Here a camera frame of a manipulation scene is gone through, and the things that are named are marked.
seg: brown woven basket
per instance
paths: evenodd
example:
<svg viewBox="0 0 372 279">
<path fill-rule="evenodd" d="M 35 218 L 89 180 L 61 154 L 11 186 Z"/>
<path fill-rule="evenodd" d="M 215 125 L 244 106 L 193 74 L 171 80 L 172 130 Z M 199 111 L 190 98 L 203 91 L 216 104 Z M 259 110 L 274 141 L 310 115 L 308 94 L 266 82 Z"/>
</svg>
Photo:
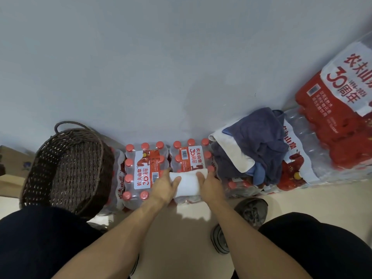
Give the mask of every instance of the brown woven basket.
<svg viewBox="0 0 372 279">
<path fill-rule="evenodd" d="M 58 132 L 72 123 L 83 128 Z M 20 207 L 57 206 L 83 218 L 93 218 L 107 203 L 114 154 L 92 130 L 74 121 L 62 121 L 37 151 L 20 197 Z"/>
</svg>

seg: basket handle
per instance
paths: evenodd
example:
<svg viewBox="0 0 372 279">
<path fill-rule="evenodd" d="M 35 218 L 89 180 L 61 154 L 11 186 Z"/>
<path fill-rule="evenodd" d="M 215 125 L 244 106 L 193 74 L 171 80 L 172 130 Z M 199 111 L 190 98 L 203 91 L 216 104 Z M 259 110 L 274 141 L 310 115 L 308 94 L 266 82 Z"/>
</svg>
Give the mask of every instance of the basket handle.
<svg viewBox="0 0 372 279">
<path fill-rule="evenodd" d="M 84 124 L 81 124 L 81 123 L 76 122 L 76 121 L 61 121 L 61 122 L 58 122 L 58 123 L 54 126 L 54 131 L 55 131 L 55 133 L 56 133 L 56 134 L 59 133 L 59 131 L 58 131 L 58 126 L 60 126 L 60 125 L 62 125 L 62 124 L 66 124 L 66 123 L 68 123 L 68 124 L 76 124 L 76 125 L 81 126 L 81 127 L 85 128 L 85 129 L 87 129 L 87 130 L 90 130 L 90 129 L 89 129 L 87 126 L 85 126 Z"/>
</svg>

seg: dark pants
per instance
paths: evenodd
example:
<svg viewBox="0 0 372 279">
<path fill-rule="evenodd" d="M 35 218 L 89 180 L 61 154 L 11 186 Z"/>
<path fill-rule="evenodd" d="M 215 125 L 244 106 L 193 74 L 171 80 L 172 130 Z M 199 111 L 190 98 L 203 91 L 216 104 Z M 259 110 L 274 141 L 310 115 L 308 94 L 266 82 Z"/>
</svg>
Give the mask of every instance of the dark pants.
<svg viewBox="0 0 372 279">
<path fill-rule="evenodd" d="M 259 231 L 313 278 L 372 278 L 371 249 L 342 228 L 291 213 Z M 50 279 L 101 235 L 68 211 L 27 206 L 0 220 L 1 278 Z M 270 268 L 265 258 L 262 264 Z M 232 278 L 238 278 L 235 272 Z"/>
</svg>

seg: white towel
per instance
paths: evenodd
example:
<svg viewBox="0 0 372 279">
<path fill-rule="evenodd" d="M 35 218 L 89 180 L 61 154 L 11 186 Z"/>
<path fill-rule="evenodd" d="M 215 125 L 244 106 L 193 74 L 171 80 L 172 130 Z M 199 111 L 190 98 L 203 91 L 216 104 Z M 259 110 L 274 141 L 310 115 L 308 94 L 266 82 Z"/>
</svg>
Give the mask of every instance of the white towel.
<svg viewBox="0 0 372 279">
<path fill-rule="evenodd" d="M 226 126 L 221 127 L 217 131 L 213 132 L 211 135 L 209 135 L 209 140 L 217 141 L 222 149 L 224 149 L 236 169 L 239 170 L 241 173 L 244 173 L 251 169 L 252 166 L 254 166 L 255 161 L 241 152 L 240 147 L 236 143 L 234 137 L 222 133 L 222 130 L 233 125 L 237 121 L 227 124 Z"/>
<path fill-rule="evenodd" d="M 173 182 L 173 180 L 181 176 L 181 182 L 178 185 L 175 198 L 181 197 L 181 196 L 198 196 L 200 195 L 200 189 L 199 189 L 199 181 L 198 177 L 196 176 L 197 172 L 201 172 L 204 175 L 204 178 L 207 178 L 208 175 L 208 169 L 197 169 L 192 170 L 188 172 L 170 172 L 169 177 L 170 181 Z"/>
</svg>

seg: forearm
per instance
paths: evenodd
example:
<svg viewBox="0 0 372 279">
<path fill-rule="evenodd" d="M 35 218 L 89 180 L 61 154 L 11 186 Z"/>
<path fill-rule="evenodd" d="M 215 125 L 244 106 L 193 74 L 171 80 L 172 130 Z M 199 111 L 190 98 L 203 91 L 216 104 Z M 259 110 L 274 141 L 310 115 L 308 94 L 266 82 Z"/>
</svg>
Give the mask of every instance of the forearm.
<svg viewBox="0 0 372 279">
<path fill-rule="evenodd" d="M 311 278 L 300 264 L 251 227 L 227 202 L 212 204 L 210 208 L 221 225 L 240 279 Z"/>
<path fill-rule="evenodd" d="M 118 226 L 74 256 L 53 279 L 127 278 L 162 206 L 156 199 L 145 201 Z"/>
</svg>

